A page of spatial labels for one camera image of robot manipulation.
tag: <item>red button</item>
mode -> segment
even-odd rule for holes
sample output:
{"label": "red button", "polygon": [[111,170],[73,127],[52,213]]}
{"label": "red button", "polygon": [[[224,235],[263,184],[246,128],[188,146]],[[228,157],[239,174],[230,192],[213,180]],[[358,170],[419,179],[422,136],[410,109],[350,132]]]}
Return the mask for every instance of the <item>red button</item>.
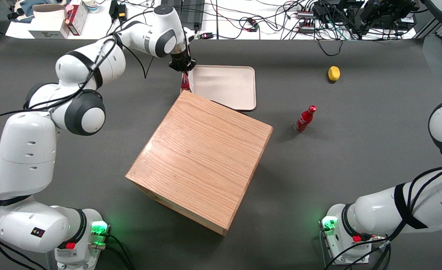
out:
{"label": "red button", "polygon": [[355,235],[352,237],[352,240],[357,243],[357,242],[361,242],[361,237],[359,235]]}
{"label": "red button", "polygon": [[67,249],[74,249],[75,246],[76,246],[76,243],[67,243],[67,244],[66,244],[66,248],[67,248]]}

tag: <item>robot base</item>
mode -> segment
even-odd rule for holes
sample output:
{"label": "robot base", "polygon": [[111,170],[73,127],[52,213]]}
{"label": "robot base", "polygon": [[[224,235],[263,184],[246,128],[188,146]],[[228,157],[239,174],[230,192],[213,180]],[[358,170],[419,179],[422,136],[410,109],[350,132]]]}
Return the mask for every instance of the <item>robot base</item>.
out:
{"label": "robot base", "polygon": [[[344,229],[342,224],[341,213],[345,206],[345,204],[336,204],[332,206],[327,211],[327,215],[319,222],[321,230],[323,230],[324,242],[331,259],[334,259],[339,253],[347,248],[357,244],[354,243],[352,237],[346,232],[346,229]],[[366,244],[352,248],[343,253],[343,255],[339,256],[333,264],[346,265],[353,263],[355,260],[370,252],[370,250],[371,243],[370,241],[367,241]],[[357,263],[369,263],[369,255]]]}
{"label": "robot base", "polygon": [[102,221],[101,214],[93,209],[83,209],[86,215],[87,227],[84,235],[76,244],[75,249],[54,250],[58,268],[62,270],[93,270],[96,267],[97,260],[101,250],[91,248],[90,243],[104,243],[104,236],[97,236],[91,233],[91,224],[96,221]]}

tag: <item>wooden box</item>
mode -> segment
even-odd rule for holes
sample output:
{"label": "wooden box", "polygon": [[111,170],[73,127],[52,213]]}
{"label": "wooden box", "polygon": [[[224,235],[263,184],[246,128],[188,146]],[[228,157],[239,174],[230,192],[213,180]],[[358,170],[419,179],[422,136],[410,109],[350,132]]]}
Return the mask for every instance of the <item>wooden box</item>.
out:
{"label": "wooden box", "polygon": [[225,236],[272,130],[183,91],[126,177],[155,201]]}

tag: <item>fabric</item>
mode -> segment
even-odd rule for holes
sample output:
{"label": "fabric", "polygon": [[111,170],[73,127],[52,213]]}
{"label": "fabric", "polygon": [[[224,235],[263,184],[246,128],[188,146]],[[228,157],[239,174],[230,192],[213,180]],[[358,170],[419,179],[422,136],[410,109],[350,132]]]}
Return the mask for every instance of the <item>fabric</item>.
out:
{"label": "fabric", "polygon": [[8,18],[13,22],[30,23],[34,18],[33,14],[34,5],[60,4],[65,6],[69,4],[69,2],[70,0],[61,0],[60,2],[58,2],[57,0],[19,0],[14,7],[14,13],[10,14],[11,17],[8,16]]}

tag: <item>sticker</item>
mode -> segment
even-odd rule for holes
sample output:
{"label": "sticker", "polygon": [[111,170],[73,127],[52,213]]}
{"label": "sticker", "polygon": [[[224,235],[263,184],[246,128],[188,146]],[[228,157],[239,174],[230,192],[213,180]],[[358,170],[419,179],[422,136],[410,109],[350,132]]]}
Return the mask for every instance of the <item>sticker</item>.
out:
{"label": "sticker", "polygon": [[38,227],[34,227],[34,229],[31,231],[31,234],[33,236],[37,236],[37,237],[41,238],[45,232],[46,231],[44,231],[43,229],[39,229]]}
{"label": "sticker", "polygon": [[57,250],[57,255],[60,258],[72,258],[77,257],[77,250],[76,249],[70,249],[70,250]]}

